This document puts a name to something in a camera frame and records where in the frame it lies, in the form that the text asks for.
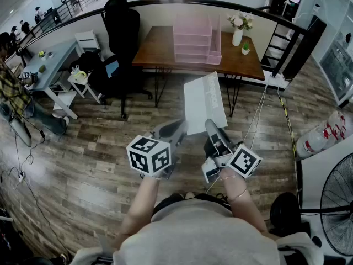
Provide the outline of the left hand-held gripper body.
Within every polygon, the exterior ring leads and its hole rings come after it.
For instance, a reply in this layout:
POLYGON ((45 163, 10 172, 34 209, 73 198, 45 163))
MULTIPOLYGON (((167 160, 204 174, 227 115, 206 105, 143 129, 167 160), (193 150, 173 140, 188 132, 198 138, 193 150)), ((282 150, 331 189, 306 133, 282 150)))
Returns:
POLYGON ((151 132, 136 136, 127 146, 130 167, 143 176, 169 179, 179 157, 180 146, 170 144, 171 136, 153 136, 151 132))

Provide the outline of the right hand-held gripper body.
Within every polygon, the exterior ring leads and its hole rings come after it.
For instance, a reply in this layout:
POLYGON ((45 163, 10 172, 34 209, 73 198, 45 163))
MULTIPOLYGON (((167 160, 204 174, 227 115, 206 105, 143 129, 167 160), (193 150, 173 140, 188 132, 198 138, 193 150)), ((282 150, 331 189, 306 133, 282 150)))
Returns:
POLYGON ((207 183, 215 182, 225 167, 229 167, 243 178, 248 178, 262 161, 262 158, 247 148, 243 142, 234 144, 228 139, 225 143, 218 139, 215 144, 207 139, 204 151, 206 161, 201 168, 207 183))

